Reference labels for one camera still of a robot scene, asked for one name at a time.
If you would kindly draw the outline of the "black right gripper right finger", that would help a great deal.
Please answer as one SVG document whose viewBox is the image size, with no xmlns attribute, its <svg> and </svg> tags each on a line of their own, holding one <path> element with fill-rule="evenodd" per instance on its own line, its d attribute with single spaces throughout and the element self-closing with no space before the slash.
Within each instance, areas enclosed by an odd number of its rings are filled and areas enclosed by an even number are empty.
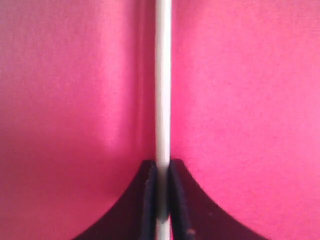
<svg viewBox="0 0 320 240">
<path fill-rule="evenodd" d="M 169 209 L 175 240 L 265 239 L 217 205 L 180 159 L 169 167 Z"/>
</svg>

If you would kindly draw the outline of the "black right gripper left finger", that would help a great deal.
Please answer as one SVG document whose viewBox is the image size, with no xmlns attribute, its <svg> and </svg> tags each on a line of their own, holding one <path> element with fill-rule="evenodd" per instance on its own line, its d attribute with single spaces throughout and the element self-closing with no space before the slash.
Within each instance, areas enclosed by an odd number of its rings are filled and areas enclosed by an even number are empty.
<svg viewBox="0 0 320 240">
<path fill-rule="evenodd" d="M 154 240 L 157 218 L 157 167 L 141 163 L 116 204 L 76 240 Z"/>
</svg>

